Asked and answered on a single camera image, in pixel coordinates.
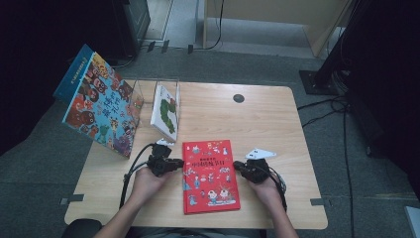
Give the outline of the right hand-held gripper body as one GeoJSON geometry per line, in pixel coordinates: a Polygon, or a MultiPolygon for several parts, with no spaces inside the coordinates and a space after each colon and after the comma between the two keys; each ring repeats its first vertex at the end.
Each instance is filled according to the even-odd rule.
{"type": "Polygon", "coordinates": [[[268,178],[272,178],[266,158],[274,157],[275,152],[264,149],[254,148],[246,154],[245,168],[242,176],[252,183],[262,183],[268,178]]]}

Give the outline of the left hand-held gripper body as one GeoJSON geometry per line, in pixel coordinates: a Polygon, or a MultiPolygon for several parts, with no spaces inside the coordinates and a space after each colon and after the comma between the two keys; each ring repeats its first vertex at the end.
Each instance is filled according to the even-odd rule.
{"type": "Polygon", "coordinates": [[[175,170],[175,163],[168,156],[171,148],[158,143],[153,144],[152,153],[149,155],[147,166],[156,177],[161,177],[168,172],[175,170]]]}

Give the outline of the red picture book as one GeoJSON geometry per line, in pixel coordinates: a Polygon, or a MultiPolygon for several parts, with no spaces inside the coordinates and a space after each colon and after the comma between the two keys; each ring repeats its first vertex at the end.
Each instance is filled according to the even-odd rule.
{"type": "Polygon", "coordinates": [[[184,213],[241,208],[229,140],[182,144],[184,213]]]}

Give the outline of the clear acrylic book rack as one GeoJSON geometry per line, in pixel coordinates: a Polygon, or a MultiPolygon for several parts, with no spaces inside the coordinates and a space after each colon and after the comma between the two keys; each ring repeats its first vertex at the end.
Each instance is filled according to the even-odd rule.
{"type": "MultiPolygon", "coordinates": [[[[145,79],[145,80],[134,80],[132,85],[136,92],[139,92],[141,98],[143,100],[143,106],[141,108],[140,113],[140,122],[141,125],[146,127],[150,126],[153,129],[156,129],[154,126],[151,125],[151,116],[153,112],[153,104],[154,104],[154,95],[157,84],[160,83],[164,85],[169,92],[176,97],[178,103],[177,115],[178,115],[178,125],[179,125],[179,113],[180,113],[180,84],[179,81],[176,79],[145,79]]],[[[161,136],[169,142],[164,135],[156,129],[161,136]]]]}

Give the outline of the light blue animal picture book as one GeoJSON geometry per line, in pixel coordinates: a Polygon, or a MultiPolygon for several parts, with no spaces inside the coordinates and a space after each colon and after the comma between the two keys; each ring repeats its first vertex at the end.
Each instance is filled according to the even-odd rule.
{"type": "Polygon", "coordinates": [[[129,158],[140,123],[144,97],[140,86],[125,80],[94,53],[62,122],[102,146],[129,158]]]}

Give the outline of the person's right hand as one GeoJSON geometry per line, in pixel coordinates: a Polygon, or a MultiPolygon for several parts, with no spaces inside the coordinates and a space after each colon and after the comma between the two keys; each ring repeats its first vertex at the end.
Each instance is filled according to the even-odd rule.
{"type": "Polygon", "coordinates": [[[249,181],[248,185],[256,193],[262,204],[267,208],[282,207],[280,194],[277,190],[275,182],[271,178],[267,178],[261,183],[249,181]]]}

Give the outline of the person's left hand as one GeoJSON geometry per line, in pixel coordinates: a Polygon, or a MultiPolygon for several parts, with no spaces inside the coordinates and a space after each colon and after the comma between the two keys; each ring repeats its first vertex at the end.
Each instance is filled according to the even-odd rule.
{"type": "Polygon", "coordinates": [[[139,169],[136,171],[130,199],[138,205],[143,205],[155,195],[171,177],[172,172],[157,177],[149,168],[139,169]]]}

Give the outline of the white caterpillar picture book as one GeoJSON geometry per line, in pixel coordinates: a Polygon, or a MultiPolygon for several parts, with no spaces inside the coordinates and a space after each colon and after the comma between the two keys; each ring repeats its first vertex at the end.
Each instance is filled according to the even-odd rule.
{"type": "Polygon", "coordinates": [[[170,142],[177,140],[177,109],[176,97],[164,85],[158,83],[154,95],[151,125],[158,129],[170,142]]]}

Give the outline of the dark rounded object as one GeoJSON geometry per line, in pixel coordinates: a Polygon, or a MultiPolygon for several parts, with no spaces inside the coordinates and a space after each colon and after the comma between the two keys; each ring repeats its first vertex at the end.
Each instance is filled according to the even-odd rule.
{"type": "Polygon", "coordinates": [[[101,228],[102,224],[98,220],[76,219],[65,228],[61,238],[93,238],[101,228]]]}

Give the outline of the black metal stand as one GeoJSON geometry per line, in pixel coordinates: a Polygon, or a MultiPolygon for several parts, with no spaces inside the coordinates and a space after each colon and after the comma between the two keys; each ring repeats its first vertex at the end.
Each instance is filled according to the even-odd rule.
{"type": "Polygon", "coordinates": [[[317,70],[300,70],[299,76],[307,94],[337,95],[337,87],[333,74],[342,66],[348,66],[352,60],[348,57],[345,47],[355,37],[354,31],[361,22],[370,0],[356,0],[351,10],[348,25],[332,48],[322,66],[317,70]]]}

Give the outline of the black cabinet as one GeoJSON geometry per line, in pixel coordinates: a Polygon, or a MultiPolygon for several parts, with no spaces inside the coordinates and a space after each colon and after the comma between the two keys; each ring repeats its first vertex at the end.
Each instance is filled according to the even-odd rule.
{"type": "Polygon", "coordinates": [[[151,22],[147,0],[112,0],[124,54],[135,57],[151,22]]]}

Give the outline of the light wooden cabinet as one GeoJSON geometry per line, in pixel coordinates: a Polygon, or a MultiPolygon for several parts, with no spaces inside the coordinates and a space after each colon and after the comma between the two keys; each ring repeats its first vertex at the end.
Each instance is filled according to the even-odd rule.
{"type": "Polygon", "coordinates": [[[209,18],[302,25],[314,57],[319,57],[354,0],[204,0],[203,46],[209,18]]]}

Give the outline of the black curtain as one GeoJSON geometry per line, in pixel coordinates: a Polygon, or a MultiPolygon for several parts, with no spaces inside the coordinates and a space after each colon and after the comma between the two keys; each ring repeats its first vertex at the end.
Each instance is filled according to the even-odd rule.
{"type": "Polygon", "coordinates": [[[420,192],[420,0],[360,0],[345,50],[348,87],[373,118],[368,143],[420,192]]]}
{"type": "Polygon", "coordinates": [[[0,156],[31,134],[104,14],[91,0],[0,0],[0,156]]]}

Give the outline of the white box corner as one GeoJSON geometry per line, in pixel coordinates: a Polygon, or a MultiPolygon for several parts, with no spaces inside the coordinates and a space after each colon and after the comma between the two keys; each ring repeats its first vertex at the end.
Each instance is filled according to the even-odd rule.
{"type": "Polygon", "coordinates": [[[420,208],[405,206],[405,213],[414,238],[420,238],[420,208]]]}

